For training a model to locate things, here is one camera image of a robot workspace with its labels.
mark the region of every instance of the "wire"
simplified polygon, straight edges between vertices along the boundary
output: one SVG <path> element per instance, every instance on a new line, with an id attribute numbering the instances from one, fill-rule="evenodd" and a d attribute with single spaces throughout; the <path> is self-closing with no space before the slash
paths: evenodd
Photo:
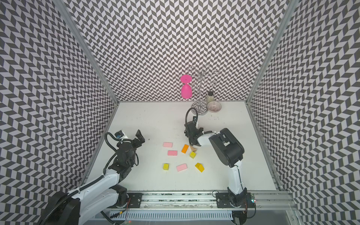
<path id="1" fill-rule="evenodd" d="M 136 166 L 138 166 L 138 165 L 139 165 L 139 157 L 138 157 L 138 154 L 137 154 L 137 153 L 135 153 L 135 155 L 136 155 L 136 158 L 138 159 L 138 163 L 135 164 L 135 162 L 134 162 L 134 164 L 135 164 Z"/>
<path id="2" fill-rule="evenodd" d="M 254 203 L 254 208 L 255 208 L 255 212 L 254 212 L 254 215 L 252 215 L 252 216 L 250 216 L 250 217 L 247 217 L 247 219 L 251 219 L 251 218 L 253 218 L 254 216 L 255 216 L 255 214 L 256 214 L 256 204 Z"/>
<path id="3" fill-rule="evenodd" d="M 214 198 L 216 198 L 216 196 L 214 196 L 214 192 L 218 192 L 218 193 L 220 193 L 220 191 L 213 190 L 213 191 L 211 192 L 211 195 L 212 195 Z"/>
<path id="4" fill-rule="evenodd" d="M 185 126 L 186 126 L 186 131 L 188 132 L 189 144 L 190 144 L 191 146 L 193 146 L 194 143 L 192 143 L 192 142 L 190 141 L 190 131 L 189 131 L 190 129 L 189 129 L 189 126 L 188 126 L 188 114 L 189 114 L 189 112 L 190 112 L 192 109 L 195 110 L 195 112 L 196 112 L 196 122 L 198 122 L 198 117 L 199 117 L 198 111 L 197 111 L 194 107 L 189 108 L 189 110 L 186 112 L 186 116 L 185 116 Z"/>
<path id="5" fill-rule="evenodd" d="M 238 165 L 235 165 L 237 168 L 238 168 L 238 174 L 239 174 L 239 178 L 240 178 L 240 185 L 241 185 L 241 188 L 243 189 L 243 191 L 244 191 L 244 188 L 243 188 L 243 185 L 242 185 L 242 183 L 241 183 L 241 176 L 240 176 L 240 170 L 239 170 L 239 167 L 238 167 Z M 247 212 L 247 193 L 245 193 L 245 198 L 246 198 L 246 212 Z M 255 214 L 256 214 L 256 204 L 254 203 L 254 207 L 255 207 L 255 212 L 254 212 L 254 215 L 252 215 L 251 217 L 247 217 L 247 219 L 251 219 L 251 218 L 253 218 L 254 216 L 255 216 Z"/>
<path id="6" fill-rule="evenodd" d="M 105 142 L 106 142 L 106 144 L 107 144 L 112 150 L 114 150 L 114 152 L 116 152 L 116 151 L 117 151 L 116 148 L 114 148 L 114 146 L 112 146 L 112 145 L 110 144 L 110 142 L 108 141 L 108 135 L 110 135 L 110 136 L 112 137 L 112 139 L 114 139 L 114 140 L 116 140 L 116 141 L 120 141 L 120 140 L 117 139 L 116 137 L 114 137 L 110 132 L 106 132 L 106 133 L 105 133 Z"/>
<path id="7" fill-rule="evenodd" d="M 100 212 L 104 217 L 105 217 L 105 219 L 107 220 L 107 221 L 109 221 L 111 224 L 113 224 L 113 225 L 121 225 L 121 224 L 118 224 L 118 223 L 116 223 L 116 222 L 114 222 L 114 221 L 112 221 L 105 213 L 104 213 L 104 211 L 101 211 Z"/>
<path id="8" fill-rule="evenodd" d="M 113 158 L 116 156 L 116 152 L 113 154 L 113 156 L 109 159 L 109 161 L 106 163 L 104 169 L 103 169 L 103 174 L 105 175 L 106 173 L 106 169 L 108 168 L 108 165 L 110 164 L 110 162 L 113 160 Z"/>
<path id="9" fill-rule="evenodd" d="M 126 206 L 126 215 L 125 215 L 125 220 L 126 220 L 126 218 L 127 218 L 127 208 L 129 207 L 129 203 L 127 204 L 127 206 Z"/>
<path id="10" fill-rule="evenodd" d="M 126 138 L 124 138 L 124 139 L 117 139 L 116 137 L 114 137 L 114 135 L 112 135 L 112 133 L 106 132 L 106 133 L 105 133 L 105 142 L 106 142 L 106 144 L 107 144 L 112 150 L 114 150 L 114 152 L 116 152 L 117 149 L 110 144 L 110 142 L 109 142 L 109 140 L 108 140 L 108 135 L 110 135 L 110 137 L 111 137 L 112 139 L 114 139 L 115 141 L 120 141 L 120 142 L 126 142 L 126 141 L 127 141 L 127 142 L 130 142 L 131 144 L 133 144 L 133 141 L 132 141 L 131 139 L 126 139 Z"/>
<path id="11" fill-rule="evenodd" d="M 85 190 L 86 188 L 90 187 L 91 185 L 97 183 L 99 180 L 101 180 L 104 176 L 101 175 L 100 177 L 98 177 L 96 180 L 86 184 L 85 186 L 81 187 L 79 190 Z M 68 194 L 67 196 L 65 196 L 59 203 L 57 203 L 52 210 L 50 210 L 49 214 L 47 216 L 45 216 L 45 218 L 40 222 L 40 225 L 45 224 L 46 221 L 50 218 L 50 216 L 55 212 L 55 210 L 57 210 L 63 203 L 65 203 L 69 198 L 71 198 L 72 196 L 74 196 L 75 194 L 79 193 L 79 190 L 76 190 L 70 194 Z"/>

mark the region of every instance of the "wooden block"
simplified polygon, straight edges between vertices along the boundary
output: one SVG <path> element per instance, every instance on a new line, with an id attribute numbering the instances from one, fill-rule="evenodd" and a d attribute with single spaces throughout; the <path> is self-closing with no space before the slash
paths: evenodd
<path id="1" fill-rule="evenodd" d="M 169 164 L 167 163 L 164 163 L 164 167 L 163 167 L 164 170 L 169 170 Z"/>
<path id="2" fill-rule="evenodd" d="M 190 153 L 190 157 L 191 157 L 191 158 L 195 158 L 195 156 L 196 156 L 196 153 L 195 153 L 195 152 L 191 152 L 191 153 Z"/>
<path id="3" fill-rule="evenodd" d="M 188 147 L 189 147 L 189 146 L 188 146 L 187 144 L 184 145 L 184 147 L 183 147 L 183 149 L 181 150 L 181 152 L 185 154 L 186 151 L 188 150 Z"/>
<path id="4" fill-rule="evenodd" d="M 164 144 L 162 144 L 162 146 L 167 147 L 167 148 L 171 148 L 172 143 L 171 142 L 164 142 Z"/>
<path id="5" fill-rule="evenodd" d="M 177 151 L 172 151 L 172 150 L 167 151 L 167 155 L 168 156 L 177 156 Z"/>
<path id="6" fill-rule="evenodd" d="M 196 150 L 197 150 L 197 148 L 194 148 L 191 145 L 190 145 L 190 149 L 191 149 L 192 152 L 196 152 Z"/>
<path id="7" fill-rule="evenodd" d="M 186 163 L 181 164 L 179 166 L 176 167 L 177 171 L 180 172 L 181 170 L 187 169 L 188 167 L 186 166 Z"/>
<path id="8" fill-rule="evenodd" d="M 195 165 L 195 167 L 198 169 L 198 170 L 200 170 L 200 172 L 203 172 L 205 169 L 204 169 L 204 167 L 200 164 L 200 163 L 197 163 L 196 165 Z"/>

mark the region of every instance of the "yellow cube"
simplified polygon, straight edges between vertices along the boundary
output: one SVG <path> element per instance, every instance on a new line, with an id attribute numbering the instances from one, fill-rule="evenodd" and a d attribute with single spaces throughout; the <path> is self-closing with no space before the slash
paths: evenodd
<path id="1" fill-rule="evenodd" d="M 164 170 L 169 170 L 169 164 L 167 163 L 164 163 L 164 167 L 163 167 Z"/>
<path id="2" fill-rule="evenodd" d="M 191 158 L 195 158 L 195 156 L 196 156 L 196 153 L 195 153 L 195 152 L 191 152 L 191 153 L 190 153 L 190 157 L 191 157 Z"/>
<path id="3" fill-rule="evenodd" d="M 200 163 L 197 163 L 197 164 L 195 165 L 195 167 L 196 167 L 198 170 L 200 170 L 200 172 L 203 172 L 203 171 L 204 171 L 204 167 L 203 167 Z"/>

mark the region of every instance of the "cable clip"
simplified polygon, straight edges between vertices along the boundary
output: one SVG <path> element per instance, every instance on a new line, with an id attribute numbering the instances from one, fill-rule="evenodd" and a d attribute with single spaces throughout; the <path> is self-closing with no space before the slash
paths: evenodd
<path id="1" fill-rule="evenodd" d="M 77 190 L 78 192 L 78 194 L 80 193 L 80 187 L 77 187 L 75 190 Z"/>

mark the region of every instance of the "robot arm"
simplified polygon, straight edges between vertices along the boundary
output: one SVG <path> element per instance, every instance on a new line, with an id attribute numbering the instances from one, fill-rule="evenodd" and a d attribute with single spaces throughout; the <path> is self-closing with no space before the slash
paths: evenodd
<path id="1" fill-rule="evenodd" d="M 126 206 L 127 189 L 118 183 L 126 178 L 135 165 L 136 149 L 145 139 L 140 130 L 136 133 L 137 139 L 133 140 L 128 139 L 122 131 L 116 132 L 115 136 L 111 135 L 118 141 L 118 149 L 111 146 L 105 138 L 115 153 L 105 166 L 103 174 L 68 193 L 56 192 L 42 211 L 38 225 L 82 225 L 109 206 Z"/>
<path id="2" fill-rule="evenodd" d="M 197 116 L 194 116 L 193 120 L 190 122 L 185 120 L 184 133 L 189 138 L 189 144 L 197 146 L 212 145 L 220 161 L 224 165 L 230 167 L 228 171 L 229 199 L 233 206 L 238 207 L 242 202 L 244 202 L 247 194 L 245 184 L 241 180 L 242 159 L 245 152 L 244 147 L 234 137 L 229 129 L 224 128 L 218 133 L 214 133 L 212 131 L 204 132 L 204 128 L 197 128 L 197 120 Z"/>

